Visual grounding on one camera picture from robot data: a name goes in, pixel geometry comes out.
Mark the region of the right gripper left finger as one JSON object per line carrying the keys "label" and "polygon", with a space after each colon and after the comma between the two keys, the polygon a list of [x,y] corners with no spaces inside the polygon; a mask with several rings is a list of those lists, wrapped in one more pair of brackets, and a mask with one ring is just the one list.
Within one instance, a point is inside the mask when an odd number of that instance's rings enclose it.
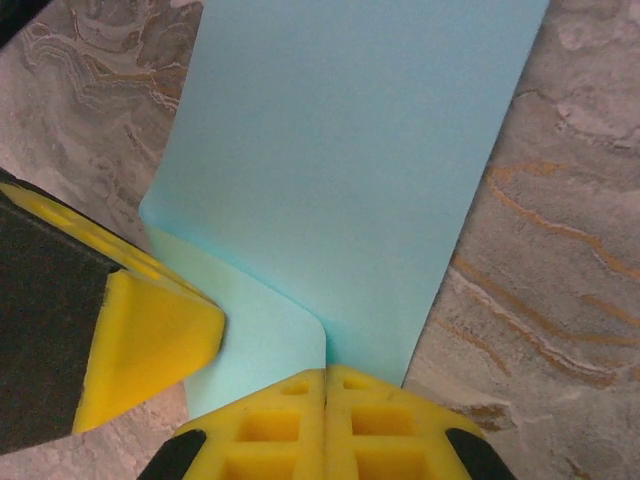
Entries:
{"label": "right gripper left finger", "polygon": [[309,369],[191,420],[146,479],[322,479],[325,371]]}

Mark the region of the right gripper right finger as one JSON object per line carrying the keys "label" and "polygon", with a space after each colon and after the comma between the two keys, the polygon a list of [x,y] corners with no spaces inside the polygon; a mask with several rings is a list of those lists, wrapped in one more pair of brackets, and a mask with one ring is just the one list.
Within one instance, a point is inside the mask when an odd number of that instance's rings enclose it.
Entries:
{"label": "right gripper right finger", "polygon": [[347,366],[327,372],[327,479],[513,479],[469,418]]}

